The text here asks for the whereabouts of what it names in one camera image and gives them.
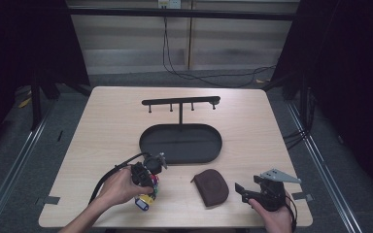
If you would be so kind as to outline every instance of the light wood tabletop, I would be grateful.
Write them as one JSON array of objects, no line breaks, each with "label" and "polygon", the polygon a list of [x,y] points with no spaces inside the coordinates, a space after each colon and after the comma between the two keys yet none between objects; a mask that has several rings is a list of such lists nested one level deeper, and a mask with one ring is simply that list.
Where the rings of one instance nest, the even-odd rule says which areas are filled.
[{"label": "light wood tabletop", "polygon": [[[209,103],[184,107],[184,123],[215,127],[222,137],[220,155],[206,164],[172,165],[159,174],[159,192],[150,209],[140,210],[134,201],[114,206],[94,224],[112,228],[261,227],[260,216],[242,203],[235,192],[239,183],[260,191],[253,176],[276,168],[291,176],[296,173],[262,90],[178,87],[95,87],[86,104],[70,147],[59,169],[50,196],[57,205],[46,204],[39,223],[62,227],[87,205],[99,179],[115,165],[140,152],[142,133],[155,124],[178,123],[178,106],[149,107],[145,99],[219,96],[213,110]],[[194,183],[194,175],[207,169],[219,171],[229,187],[227,200],[206,208]],[[301,192],[297,183],[285,183],[289,193]],[[298,226],[312,224],[304,199],[295,200]]]}]

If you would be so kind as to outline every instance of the black jewelry holder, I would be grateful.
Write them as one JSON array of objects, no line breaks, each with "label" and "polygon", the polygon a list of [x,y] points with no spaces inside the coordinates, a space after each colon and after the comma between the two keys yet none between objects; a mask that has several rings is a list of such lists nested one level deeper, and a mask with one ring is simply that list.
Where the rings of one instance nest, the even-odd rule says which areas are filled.
[{"label": "black jewelry holder", "polygon": [[142,104],[149,106],[149,113],[152,112],[152,105],[170,105],[170,112],[173,112],[172,105],[179,104],[179,124],[156,124],[148,128],[141,135],[139,147],[141,151],[151,154],[164,152],[167,164],[186,163],[207,163],[218,157],[222,148],[220,132],[208,124],[183,123],[184,104],[188,103],[194,111],[193,104],[208,102],[215,106],[220,102],[219,96],[188,97],[171,99],[144,100]]}]

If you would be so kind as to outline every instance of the brown case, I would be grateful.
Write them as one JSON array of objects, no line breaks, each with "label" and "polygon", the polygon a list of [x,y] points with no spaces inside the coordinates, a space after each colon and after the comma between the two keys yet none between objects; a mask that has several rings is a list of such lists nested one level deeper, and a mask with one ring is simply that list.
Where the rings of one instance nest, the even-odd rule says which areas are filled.
[{"label": "brown case", "polygon": [[205,170],[195,175],[191,182],[195,182],[206,207],[219,205],[228,198],[228,185],[217,170]]}]

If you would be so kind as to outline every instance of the wall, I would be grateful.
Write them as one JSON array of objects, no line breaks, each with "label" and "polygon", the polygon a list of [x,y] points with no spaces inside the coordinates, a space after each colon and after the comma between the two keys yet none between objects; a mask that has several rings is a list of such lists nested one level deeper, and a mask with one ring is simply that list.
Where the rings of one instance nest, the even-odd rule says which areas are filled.
[{"label": "wall", "polygon": [[[69,0],[70,6],[157,8],[156,0]],[[184,0],[182,9],[295,13],[298,1]],[[162,17],[72,16],[86,69],[93,74],[165,70]],[[175,70],[253,69],[277,63],[288,21],[168,18]]]}]

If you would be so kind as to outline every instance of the black tray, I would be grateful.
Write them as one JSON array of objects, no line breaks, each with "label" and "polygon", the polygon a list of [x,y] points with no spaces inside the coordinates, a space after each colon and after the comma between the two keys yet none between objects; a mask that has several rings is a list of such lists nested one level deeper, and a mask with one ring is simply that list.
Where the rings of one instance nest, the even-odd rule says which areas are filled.
[{"label": "black tray", "polygon": [[157,124],[139,140],[141,151],[164,152],[167,164],[208,163],[220,154],[220,132],[207,124]]}]

